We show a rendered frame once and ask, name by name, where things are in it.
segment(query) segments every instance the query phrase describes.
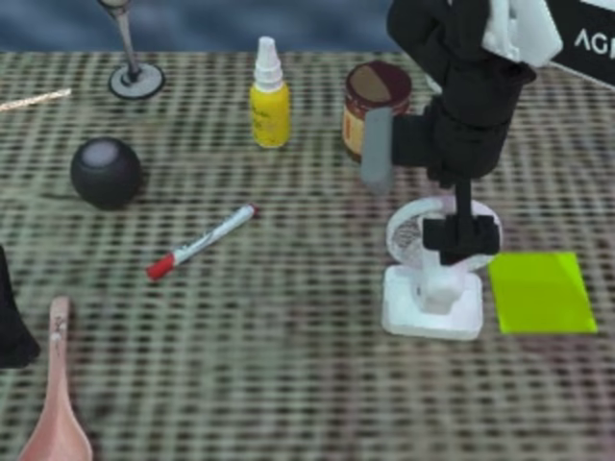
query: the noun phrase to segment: pink spatula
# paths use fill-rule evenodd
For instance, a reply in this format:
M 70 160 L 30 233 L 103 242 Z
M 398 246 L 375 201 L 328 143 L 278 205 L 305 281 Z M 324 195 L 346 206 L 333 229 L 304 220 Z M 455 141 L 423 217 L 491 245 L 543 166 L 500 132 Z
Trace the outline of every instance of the pink spatula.
M 42 413 L 18 461 L 92 461 L 84 431 L 73 413 L 66 377 L 66 334 L 70 300 L 52 301 L 49 319 L 49 372 Z

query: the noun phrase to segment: table surface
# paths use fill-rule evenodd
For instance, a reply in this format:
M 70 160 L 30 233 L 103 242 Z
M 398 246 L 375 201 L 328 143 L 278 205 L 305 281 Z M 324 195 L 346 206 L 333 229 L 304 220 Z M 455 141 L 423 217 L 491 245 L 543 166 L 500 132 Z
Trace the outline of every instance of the table surface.
M 44 399 L 48 307 L 74 302 L 72 399 L 99 460 L 612 461 L 615 456 L 615 95 L 557 69 L 517 110 L 477 199 L 509 251 L 574 251 L 600 334 L 499 333 L 471 343 L 380 326 L 388 217 L 437 189 L 398 171 L 374 199 L 340 141 L 343 82 L 374 57 L 288 54 L 294 132 L 253 144 L 251 54 L 144 54 L 168 85 L 151 101 L 107 90 L 117 54 L 2 54 L 4 101 L 72 96 L 0 113 L 0 242 L 43 347 L 0 375 L 0 457 L 15 459 Z M 148 171 L 128 209 L 75 196 L 68 167 L 97 135 L 129 142 Z M 159 283 L 144 268 L 236 207 L 262 208 Z

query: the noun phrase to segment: brown jar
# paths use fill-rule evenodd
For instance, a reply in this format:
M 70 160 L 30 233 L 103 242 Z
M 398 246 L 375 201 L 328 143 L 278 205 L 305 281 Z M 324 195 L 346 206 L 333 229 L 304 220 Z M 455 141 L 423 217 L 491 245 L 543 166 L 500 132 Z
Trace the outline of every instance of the brown jar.
M 390 107 L 395 115 L 410 107 L 412 80 L 400 67 L 371 61 L 355 67 L 346 78 L 342 137 L 352 159 L 360 162 L 365 114 Z

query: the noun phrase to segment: green sticky note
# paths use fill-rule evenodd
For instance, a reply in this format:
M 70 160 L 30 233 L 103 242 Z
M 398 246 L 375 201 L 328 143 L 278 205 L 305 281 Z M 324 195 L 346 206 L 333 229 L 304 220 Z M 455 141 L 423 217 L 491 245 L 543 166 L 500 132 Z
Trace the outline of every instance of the green sticky note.
M 499 254 L 489 277 L 502 333 L 598 331 L 574 253 Z

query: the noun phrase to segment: yellow bottle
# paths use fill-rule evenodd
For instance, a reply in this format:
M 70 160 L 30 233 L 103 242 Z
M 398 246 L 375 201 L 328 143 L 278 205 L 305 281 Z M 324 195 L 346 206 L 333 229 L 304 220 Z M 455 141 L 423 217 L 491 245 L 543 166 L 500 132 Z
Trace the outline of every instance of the yellow bottle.
M 254 77 L 250 88 L 254 140 L 261 147 L 282 147 L 290 137 L 290 91 L 283 80 L 276 42 L 269 36 L 258 41 Z

